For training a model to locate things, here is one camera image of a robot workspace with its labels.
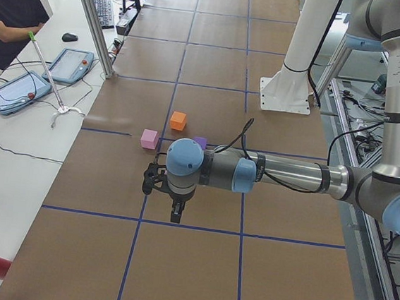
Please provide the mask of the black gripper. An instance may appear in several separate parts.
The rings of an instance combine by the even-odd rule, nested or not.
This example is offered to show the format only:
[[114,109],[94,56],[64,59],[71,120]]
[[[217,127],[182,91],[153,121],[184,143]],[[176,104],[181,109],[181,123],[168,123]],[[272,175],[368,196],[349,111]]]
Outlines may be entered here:
[[172,198],[172,208],[170,214],[170,221],[178,224],[181,222],[181,216],[186,206],[186,201],[188,201],[188,197],[184,195],[171,194],[171,198]]

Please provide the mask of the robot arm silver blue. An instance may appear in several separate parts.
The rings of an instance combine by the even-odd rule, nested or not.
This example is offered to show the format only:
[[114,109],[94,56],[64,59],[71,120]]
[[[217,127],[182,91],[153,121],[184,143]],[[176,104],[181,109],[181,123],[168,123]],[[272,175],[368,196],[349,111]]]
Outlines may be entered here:
[[169,146],[162,185],[173,199],[172,222],[180,222],[197,185],[247,193],[257,182],[270,181],[345,200],[400,235],[400,0],[354,0],[353,5],[349,39],[360,47],[378,41],[389,55],[380,163],[372,169],[332,167],[222,146],[203,150],[182,138]]

